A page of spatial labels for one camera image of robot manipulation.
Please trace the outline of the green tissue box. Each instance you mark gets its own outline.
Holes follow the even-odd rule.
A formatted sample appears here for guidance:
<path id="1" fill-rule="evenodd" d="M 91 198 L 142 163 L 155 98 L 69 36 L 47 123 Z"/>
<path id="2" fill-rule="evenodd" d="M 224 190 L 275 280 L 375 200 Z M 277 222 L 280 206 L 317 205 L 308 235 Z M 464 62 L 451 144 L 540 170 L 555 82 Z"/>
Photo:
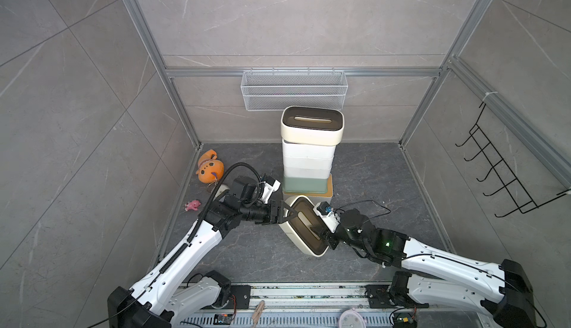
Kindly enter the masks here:
<path id="1" fill-rule="evenodd" d="M 300 194 L 325 194 L 329 190 L 330 179 L 285 177 L 283 190 Z"/>

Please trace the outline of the cream box dark lid back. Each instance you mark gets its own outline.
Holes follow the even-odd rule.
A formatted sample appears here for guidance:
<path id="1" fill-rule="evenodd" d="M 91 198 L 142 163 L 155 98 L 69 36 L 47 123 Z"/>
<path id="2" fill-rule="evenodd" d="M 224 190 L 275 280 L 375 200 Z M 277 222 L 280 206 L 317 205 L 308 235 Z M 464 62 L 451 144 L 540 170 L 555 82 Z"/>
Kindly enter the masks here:
<path id="1" fill-rule="evenodd" d="M 320 258 L 329 248 L 320 234 L 329 228 L 315 209 L 316 204 L 309 197 L 289 197 L 284 201 L 284 221 L 279 226 L 302 253 Z"/>

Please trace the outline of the cream box dark lid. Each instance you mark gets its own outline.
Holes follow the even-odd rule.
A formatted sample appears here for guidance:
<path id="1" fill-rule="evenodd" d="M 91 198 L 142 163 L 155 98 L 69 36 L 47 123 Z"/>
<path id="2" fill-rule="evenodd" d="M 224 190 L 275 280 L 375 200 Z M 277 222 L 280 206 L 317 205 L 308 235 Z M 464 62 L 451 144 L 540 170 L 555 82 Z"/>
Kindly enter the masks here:
<path id="1" fill-rule="evenodd" d="M 320 258 L 329 248 L 320 234 L 329 228 L 315 209 L 316 204 L 309 197 L 289 197 L 284 201 L 284 221 L 279 226 L 302 253 Z"/>
<path id="2" fill-rule="evenodd" d="M 335 109 L 290 106 L 280 120 L 282 139 L 301 145 L 337 146 L 344 128 L 344 115 Z"/>

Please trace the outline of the grey lid white tissue box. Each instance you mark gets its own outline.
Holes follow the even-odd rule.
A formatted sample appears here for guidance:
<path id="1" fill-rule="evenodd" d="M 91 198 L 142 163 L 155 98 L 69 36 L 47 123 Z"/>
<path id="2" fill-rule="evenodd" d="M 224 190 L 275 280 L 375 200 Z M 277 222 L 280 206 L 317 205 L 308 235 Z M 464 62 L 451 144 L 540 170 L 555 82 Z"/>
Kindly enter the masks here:
<path id="1" fill-rule="evenodd" d="M 282 140 L 283 155 L 291 158 L 329 159 L 335 155 L 336 146 L 304 145 Z"/>

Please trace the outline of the large bamboo lid tissue box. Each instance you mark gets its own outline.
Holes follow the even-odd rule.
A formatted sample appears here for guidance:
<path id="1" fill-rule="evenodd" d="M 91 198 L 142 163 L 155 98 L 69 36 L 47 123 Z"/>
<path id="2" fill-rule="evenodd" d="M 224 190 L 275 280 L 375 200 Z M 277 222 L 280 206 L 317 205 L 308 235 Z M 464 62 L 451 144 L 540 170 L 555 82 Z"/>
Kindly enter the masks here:
<path id="1" fill-rule="evenodd" d="M 285 199 L 288 199 L 290 197 L 298 197 L 298 196 L 305 196 L 307 197 L 311 202 L 313 202 L 314 204 L 320 203 L 320 202 L 331 202 L 332 201 L 332 197 L 333 197 L 333 181 L 332 181 L 332 175 L 330 175 L 330 177 L 328 178 L 330 179 L 330 185 L 329 185 L 329 190 L 327 193 L 325 194 L 300 194 L 300 193 L 291 193 L 291 192 L 285 192 L 283 190 L 283 195 Z"/>

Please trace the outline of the small bamboo lid tissue box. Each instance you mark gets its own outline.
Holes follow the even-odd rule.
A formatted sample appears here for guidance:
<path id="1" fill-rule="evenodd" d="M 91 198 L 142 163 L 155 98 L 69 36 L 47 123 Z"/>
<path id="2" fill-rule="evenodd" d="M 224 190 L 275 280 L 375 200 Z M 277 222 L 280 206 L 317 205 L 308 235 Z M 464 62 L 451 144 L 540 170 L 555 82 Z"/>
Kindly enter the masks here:
<path id="1" fill-rule="evenodd" d="M 328 179 L 330 177 L 330 168 L 326 169 L 307 169 L 298 167 L 285 167 L 284 176 L 288 178 L 302 179 Z"/>

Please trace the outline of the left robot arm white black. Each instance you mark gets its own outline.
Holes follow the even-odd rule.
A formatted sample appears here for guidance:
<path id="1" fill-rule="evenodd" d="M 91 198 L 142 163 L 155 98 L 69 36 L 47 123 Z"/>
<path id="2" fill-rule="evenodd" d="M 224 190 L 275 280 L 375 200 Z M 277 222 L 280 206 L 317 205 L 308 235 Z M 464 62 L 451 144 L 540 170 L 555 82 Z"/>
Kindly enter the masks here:
<path id="1" fill-rule="evenodd" d="M 171 327 L 201 308 L 224 307 L 231 282 L 212 271 L 181 288 L 184 280 L 241 222 L 277 224 L 283 218 L 280 182 L 237 177 L 212 201 L 174 249 L 129 289 L 118 287 L 107 300 L 110 327 Z"/>

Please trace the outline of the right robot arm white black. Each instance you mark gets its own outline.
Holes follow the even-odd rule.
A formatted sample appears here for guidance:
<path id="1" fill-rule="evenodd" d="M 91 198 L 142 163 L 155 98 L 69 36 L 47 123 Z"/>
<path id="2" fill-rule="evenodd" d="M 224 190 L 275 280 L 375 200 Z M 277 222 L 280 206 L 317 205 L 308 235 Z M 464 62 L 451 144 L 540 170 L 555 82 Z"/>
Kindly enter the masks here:
<path id="1" fill-rule="evenodd" d="M 356 209 L 335 210 L 323 202 L 314 212 L 325 225 L 318 236 L 330 249 L 345 243 L 360 258 L 398 269 L 388 292 L 378 296 L 383 303 L 449 306 L 480 313 L 501 327 L 536 327 L 532 284 L 519 263 L 486 263 L 435 249 L 375 227 Z"/>

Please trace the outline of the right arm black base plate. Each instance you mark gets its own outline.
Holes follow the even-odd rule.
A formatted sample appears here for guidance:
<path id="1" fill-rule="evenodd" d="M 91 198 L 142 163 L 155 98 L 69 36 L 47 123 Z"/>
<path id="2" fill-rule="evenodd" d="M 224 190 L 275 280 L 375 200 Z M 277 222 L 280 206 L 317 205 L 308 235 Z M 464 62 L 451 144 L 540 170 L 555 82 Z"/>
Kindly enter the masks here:
<path id="1" fill-rule="evenodd" d="M 401 307 L 401 304 L 391 292 L 389 284 L 369 284 L 365 286 L 365 296 L 370 309 Z"/>

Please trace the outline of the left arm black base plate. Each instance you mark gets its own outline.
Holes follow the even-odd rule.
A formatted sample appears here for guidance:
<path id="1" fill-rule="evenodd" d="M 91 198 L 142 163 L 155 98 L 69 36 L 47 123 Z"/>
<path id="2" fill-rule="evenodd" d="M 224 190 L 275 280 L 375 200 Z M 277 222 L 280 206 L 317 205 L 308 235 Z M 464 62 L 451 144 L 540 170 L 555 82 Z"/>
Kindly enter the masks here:
<path id="1" fill-rule="evenodd" d="M 250 307 L 252 286 L 232 285 L 227 308 L 229 310 L 247 310 Z"/>

